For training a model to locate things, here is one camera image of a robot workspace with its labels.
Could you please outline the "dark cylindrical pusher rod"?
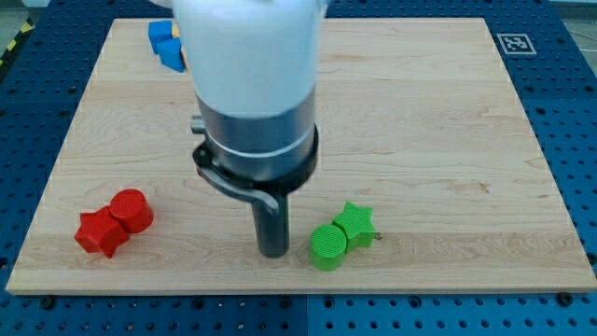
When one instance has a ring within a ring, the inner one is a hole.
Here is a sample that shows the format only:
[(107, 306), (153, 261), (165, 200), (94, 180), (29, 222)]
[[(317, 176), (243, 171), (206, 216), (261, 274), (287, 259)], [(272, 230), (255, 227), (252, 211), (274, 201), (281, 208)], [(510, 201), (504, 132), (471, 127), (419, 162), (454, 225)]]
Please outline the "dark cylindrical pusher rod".
[(263, 205), (252, 204), (257, 245), (262, 255), (270, 259), (283, 256), (289, 247), (289, 215), (286, 195), (274, 194), (279, 205), (276, 215), (270, 214)]

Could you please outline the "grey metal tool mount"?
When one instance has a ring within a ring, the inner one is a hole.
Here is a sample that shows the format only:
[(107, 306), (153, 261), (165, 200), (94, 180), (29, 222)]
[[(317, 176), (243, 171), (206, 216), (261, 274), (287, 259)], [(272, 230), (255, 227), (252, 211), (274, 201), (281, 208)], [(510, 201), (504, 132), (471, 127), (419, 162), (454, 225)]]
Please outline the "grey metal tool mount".
[(314, 92), (283, 112), (230, 115), (199, 101), (191, 130), (204, 136), (192, 158), (198, 174), (220, 192), (280, 213), (274, 199), (308, 178), (301, 170), (317, 152)]

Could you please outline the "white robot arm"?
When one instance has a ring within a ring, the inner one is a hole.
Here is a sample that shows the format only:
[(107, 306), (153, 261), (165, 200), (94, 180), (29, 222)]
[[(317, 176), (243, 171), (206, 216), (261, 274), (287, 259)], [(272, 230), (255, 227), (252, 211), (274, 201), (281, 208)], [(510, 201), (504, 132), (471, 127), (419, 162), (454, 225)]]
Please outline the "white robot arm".
[(260, 253), (289, 247), (287, 196), (312, 175), (318, 130), (318, 39), (328, 3), (315, 0), (163, 0), (178, 25), (204, 141), (198, 174), (250, 203)]

